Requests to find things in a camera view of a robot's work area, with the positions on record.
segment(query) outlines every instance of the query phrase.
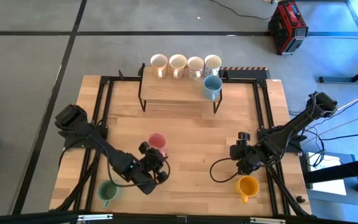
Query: green mug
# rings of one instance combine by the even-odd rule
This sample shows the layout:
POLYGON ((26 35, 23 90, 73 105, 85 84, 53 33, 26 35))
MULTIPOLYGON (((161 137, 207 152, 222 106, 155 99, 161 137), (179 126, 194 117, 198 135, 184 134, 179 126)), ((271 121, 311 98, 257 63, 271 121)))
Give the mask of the green mug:
POLYGON ((117 195, 118 187, 110 180, 106 180, 99 185, 98 196, 104 201, 103 208, 109 205, 109 202, 117 195))

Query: wooden shelf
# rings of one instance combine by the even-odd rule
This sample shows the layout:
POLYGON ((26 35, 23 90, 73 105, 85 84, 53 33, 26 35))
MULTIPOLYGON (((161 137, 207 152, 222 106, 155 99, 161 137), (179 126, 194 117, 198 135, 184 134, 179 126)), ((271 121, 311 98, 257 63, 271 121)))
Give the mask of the wooden shelf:
POLYGON ((167 74, 164 78, 157 78, 152 74, 152 68, 145 67, 142 79, 142 100, 170 100, 170 101, 200 101, 212 102, 203 96, 204 77, 190 80, 187 75, 173 78, 167 74))

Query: yellow mug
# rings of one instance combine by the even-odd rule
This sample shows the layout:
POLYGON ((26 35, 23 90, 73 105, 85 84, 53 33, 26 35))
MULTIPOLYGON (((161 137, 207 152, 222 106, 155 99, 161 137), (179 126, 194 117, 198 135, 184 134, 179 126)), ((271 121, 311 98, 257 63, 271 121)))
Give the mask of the yellow mug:
POLYGON ((241 195, 242 202, 247 203, 248 197, 259 192, 258 181, 251 176, 243 176, 236 182, 236 192, 241 195))

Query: white cable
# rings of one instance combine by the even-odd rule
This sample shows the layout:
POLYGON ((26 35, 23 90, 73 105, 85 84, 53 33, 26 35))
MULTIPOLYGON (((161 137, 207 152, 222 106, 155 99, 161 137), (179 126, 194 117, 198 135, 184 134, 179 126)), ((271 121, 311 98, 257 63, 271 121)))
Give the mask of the white cable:
POLYGON ((350 101, 350 102, 348 102, 348 103, 346 103, 345 105, 343 105, 343 106, 341 106, 340 108, 338 108, 336 111, 340 111, 341 109, 343 109, 343 108, 345 108, 345 107, 351 105, 352 103, 354 103, 354 102, 356 102, 356 101, 358 101, 358 98, 355 99, 355 100, 352 100, 352 101, 350 101))
POLYGON ((340 125, 338 125, 338 126, 336 126, 336 127, 333 127, 333 128, 331 128, 331 129, 329 129, 329 130, 327 130, 327 131, 325 131, 325 132, 323 132, 323 133, 321 133, 321 134, 315 136, 314 138, 310 139, 309 141, 305 142, 301 147, 303 147, 305 144, 308 144, 308 143, 309 143, 310 141, 312 141, 313 139, 318 138, 318 137, 320 137, 321 135, 323 135, 323 134, 325 134, 325 133, 327 133, 327 132, 329 132, 329 131, 332 131, 332 130, 334 130, 334 129, 337 129, 337 128, 339 128, 339 127, 342 127, 342 126, 344 126, 344 125, 347 125, 347 124, 349 124, 349 123, 351 123, 351 122, 353 122, 353 121, 357 121, 357 120, 358 120, 358 118, 353 119, 353 120, 351 120, 351 121, 348 121, 348 122, 346 122, 346 123, 344 123, 344 124, 340 124, 340 125))

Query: mug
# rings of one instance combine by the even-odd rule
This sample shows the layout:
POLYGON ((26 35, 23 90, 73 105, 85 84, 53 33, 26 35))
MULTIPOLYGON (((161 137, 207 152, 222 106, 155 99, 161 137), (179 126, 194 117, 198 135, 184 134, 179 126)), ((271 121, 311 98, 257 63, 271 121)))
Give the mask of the mug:
POLYGON ((152 73, 157 78, 163 78, 167 74, 168 59, 163 54, 156 54, 150 59, 152 65, 152 73))
POLYGON ((163 157, 167 155, 167 153, 165 152, 165 146, 167 146, 167 140, 164 138, 162 134, 154 133, 150 135, 148 142, 151 147, 158 149, 163 157))
POLYGON ((176 54, 169 58, 170 73, 174 78, 181 78, 185 72, 187 59, 185 56, 176 54))
POLYGON ((204 79, 203 95, 212 101, 220 93, 223 86, 221 78, 216 75, 209 75, 204 79))
POLYGON ((205 58, 205 71, 204 75, 218 75, 219 69, 222 66, 222 60, 217 55, 209 55, 205 58))
POLYGON ((110 201, 117 195, 118 187, 110 180, 106 180, 99 185, 98 197, 103 201, 103 208, 107 208, 110 201))
POLYGON ((204 69, 204 61, 199 57, 191 57, 187 61, 187 76, 191 80, 197 80, 201 77, 204 69))
POLYGON ((243 176, 236 182, 236 192, 241 196, 242 202, 247 203, 248 197, 259 192, 258 181, 251 176, 243 176))

